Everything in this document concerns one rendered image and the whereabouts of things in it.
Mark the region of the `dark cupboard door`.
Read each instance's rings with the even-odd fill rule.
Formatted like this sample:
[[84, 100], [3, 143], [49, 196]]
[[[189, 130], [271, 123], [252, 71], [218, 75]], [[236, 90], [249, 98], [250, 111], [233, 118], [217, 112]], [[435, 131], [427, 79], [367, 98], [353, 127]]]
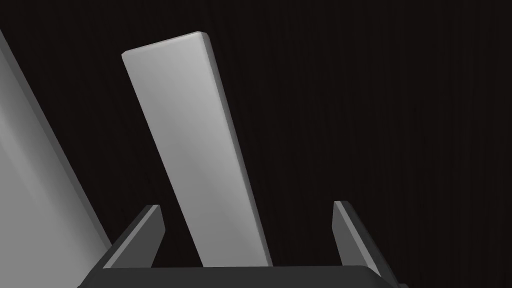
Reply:
[[107, 237], [201, 267], [122, 53], [208, 34], [274, 266], [341, 264], [334, 201], [409, 288], [512, 288], [512, 0], [0, 0]]

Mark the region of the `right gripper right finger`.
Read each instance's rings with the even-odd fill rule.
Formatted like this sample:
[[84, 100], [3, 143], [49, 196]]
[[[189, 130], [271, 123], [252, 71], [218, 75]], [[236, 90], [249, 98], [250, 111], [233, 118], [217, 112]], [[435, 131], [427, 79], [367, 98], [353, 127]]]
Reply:
[[348, 201], [335, 201], [332, 232], [342, 263], [341, 287], [399, 287], [391, 267]]

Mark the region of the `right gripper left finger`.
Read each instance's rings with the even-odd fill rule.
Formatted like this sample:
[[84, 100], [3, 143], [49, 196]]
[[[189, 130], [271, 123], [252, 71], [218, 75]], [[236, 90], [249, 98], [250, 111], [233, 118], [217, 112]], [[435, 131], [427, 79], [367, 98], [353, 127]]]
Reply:
[[148, 205], [120, 238], [103, 268], [150, 268], [165, 231], [161, 206]]

